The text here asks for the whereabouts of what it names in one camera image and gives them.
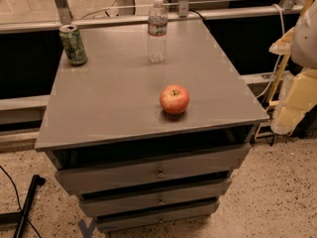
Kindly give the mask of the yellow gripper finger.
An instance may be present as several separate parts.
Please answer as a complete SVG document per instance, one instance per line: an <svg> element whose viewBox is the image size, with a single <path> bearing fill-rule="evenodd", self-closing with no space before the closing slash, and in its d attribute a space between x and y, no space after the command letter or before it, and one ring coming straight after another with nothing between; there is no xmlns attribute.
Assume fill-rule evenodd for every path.
<svg viewBox="0 0 317 238"><path fill-rule="evenodd" d="M317 69L305 67L297 75L288 75L283 81L274 108L270 129L274 134L286 135L317 104Z"/></svg>

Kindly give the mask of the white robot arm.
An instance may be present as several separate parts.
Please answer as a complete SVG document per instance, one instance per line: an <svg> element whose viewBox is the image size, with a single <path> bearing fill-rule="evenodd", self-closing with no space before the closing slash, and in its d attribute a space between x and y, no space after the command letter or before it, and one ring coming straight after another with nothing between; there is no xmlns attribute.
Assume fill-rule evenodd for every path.
<svg viewBox="0 0 317 238"><path fill-rule="evenodd" d="M302 66L297 75L283 81L273 111L270 129L275 134L285 135L317 105L317 6L311 5L295 27L273 43L269 51L290 55L294 63Z"/></svg>

